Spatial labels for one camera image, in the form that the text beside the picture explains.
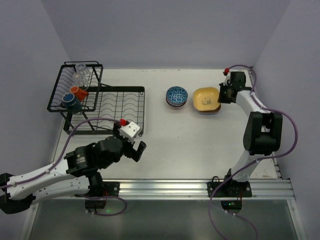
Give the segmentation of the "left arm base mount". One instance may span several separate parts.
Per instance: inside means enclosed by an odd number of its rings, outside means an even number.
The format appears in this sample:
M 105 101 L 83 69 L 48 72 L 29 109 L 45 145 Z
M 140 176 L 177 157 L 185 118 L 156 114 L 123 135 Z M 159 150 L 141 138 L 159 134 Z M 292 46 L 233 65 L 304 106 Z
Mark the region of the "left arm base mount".
M 109 198 L 105 197 L 118 197 L 120 191 L 120 183 L 118 181 L 103 181 L 102 185 L 97 188 L 91 189 L 85 196 L 84 207 L 86 210 L 97 213 L 107 205 Z

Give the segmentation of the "blue triangle pattern bowl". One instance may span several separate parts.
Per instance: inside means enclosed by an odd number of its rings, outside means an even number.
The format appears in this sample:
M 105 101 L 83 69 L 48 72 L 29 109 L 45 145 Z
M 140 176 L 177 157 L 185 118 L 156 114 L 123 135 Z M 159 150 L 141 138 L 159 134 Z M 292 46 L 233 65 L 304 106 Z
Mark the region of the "blue triangle pattern bowl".
M 172 86 L 166 91 L 165 99 L 172 103 L 181 104 L 188 100 L 188 92 L 181 86 Z

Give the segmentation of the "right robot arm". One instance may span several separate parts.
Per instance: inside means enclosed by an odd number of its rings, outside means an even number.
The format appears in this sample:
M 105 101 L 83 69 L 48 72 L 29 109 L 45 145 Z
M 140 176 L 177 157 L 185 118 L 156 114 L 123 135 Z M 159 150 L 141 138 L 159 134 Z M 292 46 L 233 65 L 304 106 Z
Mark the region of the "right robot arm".
M 243 135 L 244 151 L 237 163 L 230 169 L 232 180 L 238 183 L 249 181 L 260 161 L 280 148 L 283 116 L 267 110 L 258 100 L 255 92 L 246 86 L 246 75 L 242 71 L 223 71 L 225 80 L 219 84 L 218 102 L 237 104 L 247 115 L 248 120 Z

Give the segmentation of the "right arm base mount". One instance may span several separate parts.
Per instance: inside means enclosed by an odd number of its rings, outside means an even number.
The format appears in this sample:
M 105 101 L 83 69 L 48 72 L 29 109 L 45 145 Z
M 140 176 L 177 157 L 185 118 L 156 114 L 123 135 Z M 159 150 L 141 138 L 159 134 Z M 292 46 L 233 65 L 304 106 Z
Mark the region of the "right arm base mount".
M 213 176 L 206 183 L 208 197 L 210 198 L 217 187 L 222 184 L 229 176 L 225 175 L 223 180 L 218 176 Z M 242 210 L 243 198 L 251 198 L 253 196 L 251 185 L 248 181 L 238 182 L 233 179 L 229 180 L 221 186 L 214 194 L 214 198 L 234 198 L 234 200 L 221 200 L 221 207 L 230 213 L 237 214 Z

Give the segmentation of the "yellow plastic plate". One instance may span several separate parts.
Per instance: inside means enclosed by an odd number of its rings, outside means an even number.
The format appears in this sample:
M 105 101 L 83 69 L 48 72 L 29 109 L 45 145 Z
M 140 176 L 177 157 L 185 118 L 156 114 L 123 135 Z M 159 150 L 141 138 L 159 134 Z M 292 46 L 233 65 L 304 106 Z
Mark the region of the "yellow plastic plate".
M 198 112 L 215 113 L 221 109 L 221 103 L 218 102 L 219 90 L 215 87 L 198 88 L 193 93 L 193 106 Z

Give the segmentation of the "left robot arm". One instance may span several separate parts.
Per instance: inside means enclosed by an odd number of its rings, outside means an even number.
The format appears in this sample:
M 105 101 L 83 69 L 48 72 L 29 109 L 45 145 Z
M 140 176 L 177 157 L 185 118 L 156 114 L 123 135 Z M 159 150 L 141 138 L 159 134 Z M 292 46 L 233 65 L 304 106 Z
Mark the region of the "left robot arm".
M 147 147 L 141 141 L 134 149 L 135 138 L 141 131 L 134 122 L 115 123 L 106 139 L 62 153 L 52 164 L 21 175 L 1 174 L 0 209 L 8 215 L 16 214 L 44 200 L 74 195 L 86 198 L 88 210 L 95 215 L 107 198 L 118 197 L 103 182 L 99 171 L 122 157 L 138 162 Z

